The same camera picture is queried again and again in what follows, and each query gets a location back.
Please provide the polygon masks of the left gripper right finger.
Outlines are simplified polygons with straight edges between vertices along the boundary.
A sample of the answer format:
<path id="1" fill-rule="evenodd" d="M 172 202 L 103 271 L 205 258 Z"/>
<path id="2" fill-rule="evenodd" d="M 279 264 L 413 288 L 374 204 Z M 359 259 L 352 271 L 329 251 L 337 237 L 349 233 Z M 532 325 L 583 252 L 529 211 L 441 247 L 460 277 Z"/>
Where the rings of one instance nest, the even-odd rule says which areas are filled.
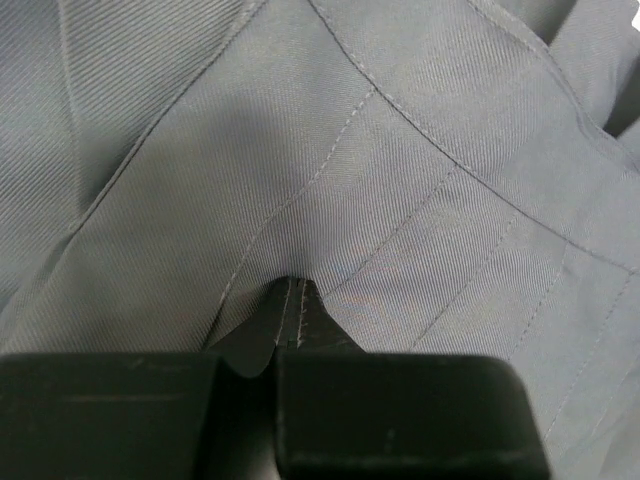
<path id="1" fill-rule="evenodd" d="M 313 282 L 273 285 L 275 456 L 285 479 L 547 479 L 523 381 L 477 355 L 367 353 Z"/>

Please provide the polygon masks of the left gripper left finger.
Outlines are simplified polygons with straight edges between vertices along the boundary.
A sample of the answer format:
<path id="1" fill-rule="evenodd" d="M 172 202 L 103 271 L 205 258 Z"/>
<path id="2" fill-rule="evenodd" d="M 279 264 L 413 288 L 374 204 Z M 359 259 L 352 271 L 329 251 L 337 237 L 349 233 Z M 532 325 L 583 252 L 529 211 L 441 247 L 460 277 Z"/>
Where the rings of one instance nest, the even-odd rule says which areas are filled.
<path id="1" fill-rule="evenodd" d="M 1 361 L 5 479 L 274 479 L 263 385 L 211 354 Z"/>

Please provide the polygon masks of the grey pleated skirt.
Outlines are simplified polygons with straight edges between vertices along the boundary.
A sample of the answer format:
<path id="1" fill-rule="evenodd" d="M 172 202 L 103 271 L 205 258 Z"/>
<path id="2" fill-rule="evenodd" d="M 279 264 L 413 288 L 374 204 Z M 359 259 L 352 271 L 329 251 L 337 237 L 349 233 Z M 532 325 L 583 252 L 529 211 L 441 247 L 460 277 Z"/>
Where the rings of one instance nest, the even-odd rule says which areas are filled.
<path id="1" fill-rule="evenodd" d="M 637 478 L 638 3 L 2 3 L 3 352 L 197 351 L 281 276 Z"/>

